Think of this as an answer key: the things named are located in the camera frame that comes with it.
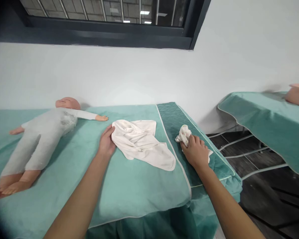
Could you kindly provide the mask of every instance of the teal table cover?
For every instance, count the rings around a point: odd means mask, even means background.
[[[20,135],[8,131],[46,110],[0,110],[0,173]],[[116,149],[106,171],[86,238],[212,238],[218,221],[208,195],[175,137],[183,124],[214,151],[210,167],[239,201],[242,182],[226,159],[176,104],[87,108],[109,121],[80,119],[59,142],[47,168],[28,190],[0,199],[0,225],[10,238],[42,238],[84,175],[103,130],[118,119],[155,120],[156,135],[176,156],[168,172]]]
[[[233,92],[218,108],[231,114],[299,174],[299,106],[285,101],[285,94]]]

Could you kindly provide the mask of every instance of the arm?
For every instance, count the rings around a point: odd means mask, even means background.
[[[226,239],[265,239],[208,166],[208,148],[204,141],[191,135],[188,148],[183,142],[181,147],[209,195]]]
[[[99,116],[97,114],[82,111],[82,110],[73,110],[68,109],[69,113],[76,115],[78,118],[86,119],[86,120],[98,120],[98,121],[107,121],[109,118],[106,116]]]
[[[105,170],[116,147],[110,137],[114,129],[110,125],[101,135],[95,157],[44,238],[84,238],[96,207]]]
[[[19,126],[18,128],[15,128],[15,129],[13,129],[13,130],[10,130],[10,131],[9,131],[9,134],[14,135],[14,134],[20,134],[20,133],[23,133],[24,130],[26,129],[26,127],[27,127],[27,125],[28,125],[29,122],[30,122],[30,121],[25,122],[25,123],[23,123],[21,126]]]

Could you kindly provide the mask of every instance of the white towel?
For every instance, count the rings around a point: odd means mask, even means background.
[[[188,147],[188,143],[189,143],[189,136],[192,134],[192,132],[188,129],[187,125],[183,125],[180,130],[179,130],[179,135],[177,135],[175,141],[176,142],[183,142],[185,144],[186,147]],[[210,149],[208,150],[208,163],[210,162],[210,158],[209,156],[211,156],[211,154],[213,153],[213,151],[211,151]]]
[[[127,159],[136,158],[166,171],[174,170],[176,164],[174,155],[167,148],[166,143],[160,143],[155,138],[155,121],[129,122],[120,119],[113,122],[112,126],[115,126],[112,141]]]

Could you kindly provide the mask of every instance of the doll leg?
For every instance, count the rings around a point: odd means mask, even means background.
[[[0,176],[0,192],[22,177],[25,166],[38,143],[39,136],[25,132]]]
[[[40,175],[41,170],[47,166],[60,138],[61,134],[57,133],[41,135],[36,150],[26,164],[23,176],[18,182],[4,190],[2,194],[10,195],[30,188]]]

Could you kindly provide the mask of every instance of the person's right hand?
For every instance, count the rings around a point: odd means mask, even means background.
[[[209,167],[208,147],[198,136],[190,135],[188,148],[183,142],[180,142],[180,146],[183,149],[187,161],[195,168],[195,170],[198,168],[203,169]]]

